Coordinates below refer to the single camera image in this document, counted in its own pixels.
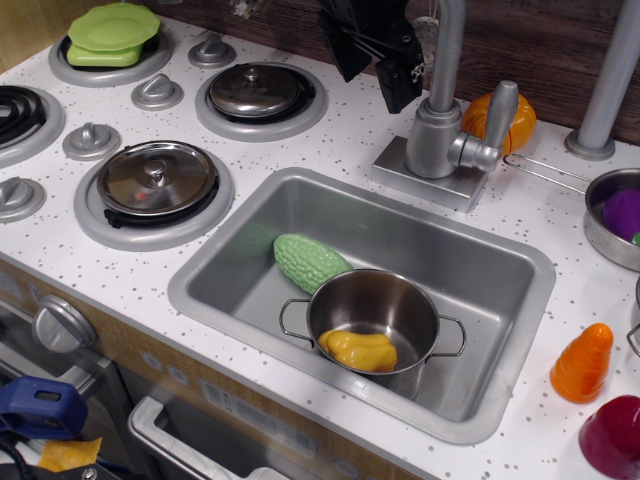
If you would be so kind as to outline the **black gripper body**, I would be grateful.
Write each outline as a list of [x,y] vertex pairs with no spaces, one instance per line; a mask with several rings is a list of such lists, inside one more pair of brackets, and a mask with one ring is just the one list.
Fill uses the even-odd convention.
[[405,1],[321,1],[317,25],[327,19],[349,34],[372,60],[396,57],[422,63],[422,48],[406,17]]

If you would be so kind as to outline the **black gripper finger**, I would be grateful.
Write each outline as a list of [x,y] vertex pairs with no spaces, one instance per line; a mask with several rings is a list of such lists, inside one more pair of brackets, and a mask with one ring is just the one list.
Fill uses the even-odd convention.
[[338,25],[320,19],[319,29],[329,56],[345,82],[353,80],[370,65],[372,57],[362,51]]
[[376,64],[380,89],[390,114],[399,114],[422,95],[424,64],[410,65],[387,56]]

